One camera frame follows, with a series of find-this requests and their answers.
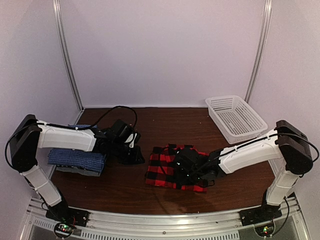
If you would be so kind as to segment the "red black plaid shirt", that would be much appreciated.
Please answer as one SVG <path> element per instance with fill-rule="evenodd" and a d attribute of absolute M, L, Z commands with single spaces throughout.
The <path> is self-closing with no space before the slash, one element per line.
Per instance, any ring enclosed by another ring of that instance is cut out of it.
<path fill-rule="evenodd" d="M 196 150 L 194 145 L 168 144 L 155 146 L 150 154 L 145 183 L 157 187 L 205 193 L 207 189 L 200 184 L 179 185 L 174 177 L 176 154 L 184 149 Z"/>

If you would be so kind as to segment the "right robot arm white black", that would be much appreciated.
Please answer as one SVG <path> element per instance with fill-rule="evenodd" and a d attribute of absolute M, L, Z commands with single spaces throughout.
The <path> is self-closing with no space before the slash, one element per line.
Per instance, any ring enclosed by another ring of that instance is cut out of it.
<path fill-rule="evenodd" d="M 242 168 L 269 160 L 283 161 L 271 186 L 265 191 L 262 204 L 254 210 L 259 220 L 268 220 L 280 208 L 286 194 L 299 177 L 314 165 L 311 150 L 314 145 L 307 136 L 285 120 L 265 135 L 238 146 L 214 150 L 202 156 L 184 147 L 174 158 L 174 181 L 180 189 L 187 185 L 208 187 L 217 178 Z"/>

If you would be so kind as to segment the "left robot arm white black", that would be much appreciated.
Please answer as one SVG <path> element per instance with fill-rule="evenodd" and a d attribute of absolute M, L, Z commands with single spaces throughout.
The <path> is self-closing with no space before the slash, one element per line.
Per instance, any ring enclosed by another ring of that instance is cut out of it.
<path fill-rule="evenodd" d="M 46 203 L 48 211 L 61 222 L 67 222 L 72 218 L 72 211 L 63 194 L 38 163 L 37 151 L 76 150 L 113 156 L 124 165 L 139 165 L 145 163 L 141 148 L 137 145 L 140 137 L 140 133 L 120 119 L 101 130 L 96 125 L 76 127 L 47 123 L 28 114 L 7 140 L 4 158 L 9 167 L 31 183 Z"/>

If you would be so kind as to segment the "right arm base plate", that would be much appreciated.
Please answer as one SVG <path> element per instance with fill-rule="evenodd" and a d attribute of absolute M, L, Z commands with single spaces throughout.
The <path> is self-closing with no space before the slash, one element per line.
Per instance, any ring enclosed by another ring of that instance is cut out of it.
<path fill-rule="evenodd" d="M 239 212 L 242 226 L 268 222 L 281 216 L 282 212 L 280 210 L 280 206 L 273 206 L 268 204 L 241 210 Z"/>

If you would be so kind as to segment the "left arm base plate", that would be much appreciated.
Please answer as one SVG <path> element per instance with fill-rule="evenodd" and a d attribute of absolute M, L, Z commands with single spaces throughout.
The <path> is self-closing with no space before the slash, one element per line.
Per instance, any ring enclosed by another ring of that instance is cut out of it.
<path fill-rule="evenodd" d="M 46 211 L 45 217 L 58 222 L 68 223 L 72 226 L 86 227 L 89 212 L 72 207 L 68 207 L 62 210 L 50 208 Z"/>

